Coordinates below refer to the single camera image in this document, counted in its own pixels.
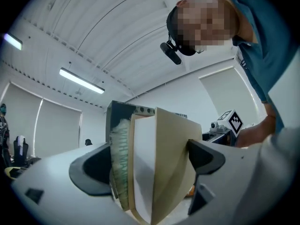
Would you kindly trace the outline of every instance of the white machine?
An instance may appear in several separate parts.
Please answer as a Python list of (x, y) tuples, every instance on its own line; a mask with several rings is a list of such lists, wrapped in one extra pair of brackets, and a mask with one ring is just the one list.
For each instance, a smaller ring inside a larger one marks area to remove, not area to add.
[[(299, 63), (291, 65), (288, 69), (299, 70)], [(288, 84), (275, 84), (275, 89), (279, 86), (276, 97), (294, 91), (299, 74), (287, 73)], [(280, 200), (292, 184), (300, 161), (300, 93), (293, 96), (296, 104), (290, 105), (289, 111), (281, 112), (284, 105), (280, 103), (285, 101), (273, 100), (286, 128), (263, 143), (245, 150), (210, 142), (209, 134), (207, 141), (187, 142), (197, 178), (191, 216), (178, 224), (251, 224)], [(293, 118), (292, 126), (286, 119), (290, 113), (298, 117)], [(211, 124), (211, 133), (220, 132), (218, 128), (224, 126), (237, 136), (241, 124), (235, 111), (228, 111)], [(41, 224), (137, 224), (113, 201), (110, 170), (109, 144), (91, 145), (38, 161), (13, 182), (12, 188)]]

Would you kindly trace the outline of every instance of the teal shirt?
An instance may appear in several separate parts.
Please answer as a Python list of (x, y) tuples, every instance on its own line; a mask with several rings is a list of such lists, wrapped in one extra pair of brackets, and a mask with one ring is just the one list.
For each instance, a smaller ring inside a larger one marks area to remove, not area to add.
[(276, 112), (276, 133), (283, 122), (268, 92), (284, 73), (299, 45), (293, 39), (287, 24), (268, 0), (231, 0), (251, 23), (258, 44), (246, 42), (238, 36), (232, 39), (239, 46), (245, 73), (260, 100), (270, 103)]

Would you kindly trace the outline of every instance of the wall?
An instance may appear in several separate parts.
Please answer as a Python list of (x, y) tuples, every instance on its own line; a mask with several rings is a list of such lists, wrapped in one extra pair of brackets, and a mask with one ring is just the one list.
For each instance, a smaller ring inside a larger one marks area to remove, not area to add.
[(234, 68), (200, 79), (218, 114), (234, 109), (244, 125), (259, 121), (254, 101)]
[(201, 124), (203, 132), (207, 132), (210, 123), (218, 118), (218, 113), (199, 75), (199, 72), (188, 74), (128, 103), (186, 114), (188, 119)]
[(91, 139), (93, 144), (105, 142), (105, 114), (103, 109), (70, 98), (47, 88), (24, 75), (16, 72), (7, 65), (0, 65), (0, 100), (7, 84), (13, 84), (59, 105), (82, 111), (80, 130), (80, 147), (85, 146), (85, 139)]
[[(5, 119), (8, 121), (10, 143), (13, 144), (17, 136), (23, 135), (29, 145), (28, 155), (34, 154), (34, 131), (41, 101), (40, 97), (36, 97), (11, 83), (2, 100), (2, 103), (7, 106)], [(10, 147), (9, 152), (14, 155), (13, 147)]]
[(39, 110), (34, 155), (45, 158), (79, 147), (82, 113), (43, 99)]
[[(251, 87), (243, 69), (235, 60), (214, 64), (185, 75), (166, 85), (153, 89), (148, 93), (139, 96), (139, 98), (132, 99), (128, 101), (128, 103), (153, 108), (157, 106), (171, 112), (186, 114), (188, 119), (201, 124), (203, 132), (208, 132), (210, 123), (215, 121), (221, 114), (217, 112), (209, 93), (199, 78), (229, 68), (236, 69), (236, 75), (240, 76), (249, 91), (248, 101), (251, 101), (252, 103), (249, 106), (251, 106), (251, 111), (253, 111), (255, 116), (253, 116), (252, 120), (247, 117), (247, 122), (258, 123), (262, 121), (265, 117), (264, 107)], [(248, 108), (246, 106), (244, 108), (239, 106), (239, 112), (246, 114)]]

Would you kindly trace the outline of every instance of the person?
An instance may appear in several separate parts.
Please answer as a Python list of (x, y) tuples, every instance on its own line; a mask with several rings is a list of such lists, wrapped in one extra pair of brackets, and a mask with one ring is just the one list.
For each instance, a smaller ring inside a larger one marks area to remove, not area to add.
[(4, 170), (6, 167), (11, 166), (10, 154), (8, 151), (9, 144), (9, 129), (8, 123), (5, 119), (6, 105), (1, 104), (0, 106), (0, 153), (1, 153), (1, 168)]
[(268, 0), (181, 0), (167, 18), (178, 50), (191, 56), (208, 45), (232, 39), (242, 54), (242, 67), (263, 103), (267, 116), (244, 129), (237, 147), (261, 143), (284, 127), (268, 92), (284, 73), (299, 45)]
[(85, 146), (93, 145), (90, 139), (85, 140)]

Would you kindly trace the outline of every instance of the camera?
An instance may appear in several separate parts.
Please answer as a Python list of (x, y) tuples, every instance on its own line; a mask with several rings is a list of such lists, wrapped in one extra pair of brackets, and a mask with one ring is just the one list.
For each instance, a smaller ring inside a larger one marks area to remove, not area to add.
[(210, 124), (211, 128), (216, 128), (218, 126), (218, 123), (217, 122), (212, 122)]
[(168, 44), (162, 43), (160, 49), (167, 55), (176, 65), (181, 64), (180, 57), (176, 54), (175, 50)]

